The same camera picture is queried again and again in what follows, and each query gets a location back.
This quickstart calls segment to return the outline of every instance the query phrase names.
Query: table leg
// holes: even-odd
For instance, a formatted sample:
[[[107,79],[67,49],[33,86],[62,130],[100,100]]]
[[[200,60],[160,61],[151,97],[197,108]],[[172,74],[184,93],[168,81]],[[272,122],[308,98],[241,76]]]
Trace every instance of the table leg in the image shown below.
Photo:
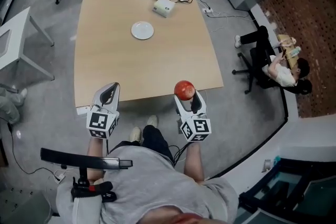
[[[42,72],[44,75],[48,76],[51,80],[55,79],[55,77],[52,74],[50,74],[48,71],[46,71],[45,69],[43,69],[42,67],[40,67],[39,65],[37,65],[36,63],[34,63],[27,56],[21,54],[20,58],[22,60],[24,60],[27,64],[31,65],[32,67],[35,67],[37,70],[39,70],[40,72]]]
[[[29,15],[29,20],[31,24],[36,28],[38,32],[40,32],[50,43],[51,47],[55,44],[51,37],[36,23],[31,15]]]
[[[19,93],[18,89],[14,89],[12,87],[8,87],[7,85],[4,85],[2,83],[0,83],[0,88],[4,88],[5,90],[9,91],[9,92],[13,92],[13,93]]]

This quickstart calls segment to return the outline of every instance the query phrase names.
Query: white shirt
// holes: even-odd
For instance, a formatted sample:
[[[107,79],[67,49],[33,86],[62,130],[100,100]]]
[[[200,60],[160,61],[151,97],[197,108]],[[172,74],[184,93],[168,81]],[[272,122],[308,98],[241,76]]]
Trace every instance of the white shirt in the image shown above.
[[[273,62],[276,56],[271,55],[269,58],[271,59],[271,61]],[[293,87],[296,86],[296,82],[295,79],[290,71],[289,68],[282,66],[281,64],[277,63],[275,65],[275,69],[278,71],[278,75],[275,79],[275,81],[277,83],[279,83],[282,87]],[[271,77],[271,75],[268,73],[268,65],[265,65],[262,68],[263,72],[269,76],[271,79],[273,79]]]

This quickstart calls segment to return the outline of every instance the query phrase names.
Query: white desk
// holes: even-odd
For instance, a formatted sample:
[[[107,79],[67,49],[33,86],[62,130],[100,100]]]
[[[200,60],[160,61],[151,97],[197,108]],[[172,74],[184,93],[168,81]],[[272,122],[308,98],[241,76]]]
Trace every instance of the white desk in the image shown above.
[[[0,50],[0,70],[10,65],[12,62],[22,59],[30,66],[36,68],[48,76],[51,80],[54,80],[55,77],[52,74],[40,67],[38,64],[34,63],[23,54],[25,33],[28,21],[30,21],[36,30],[44,36],[45,40],[51,46],[54,45],[54,41],[51,39],[51,37],[49,37],[49,35],[38,26],[36,21],[31,16],[30,7],[26,8],[24,11],[20,12],[0,27],[0,37],[4,36],[5,41],[3,42],[6,43],[2,44]]]

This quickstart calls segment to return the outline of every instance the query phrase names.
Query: white sneaker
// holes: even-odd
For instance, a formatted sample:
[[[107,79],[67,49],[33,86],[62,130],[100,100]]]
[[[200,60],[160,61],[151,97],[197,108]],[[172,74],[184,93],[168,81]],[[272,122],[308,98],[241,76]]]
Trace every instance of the white sneaker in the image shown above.
[[[24,89],[21,91],[21,93],[20,93],[20,95],[21,95],[24,99],[26,99],[27,94],[28,94],[28,90],[27,90],[27,88],[24,88]]]
[[[147,120],[147,125],[153,125],[155,128],[158,128],[158,117],[156,115],[151,115],[149,119]]]
[[[240,46],[241,46],[240,36],[237,35],[237,36],[235,36],[235,47],[238,49]]]
[[[141,143],[141,130],[139,127],[134,127],[130,134],[130,142],[134,141]]]

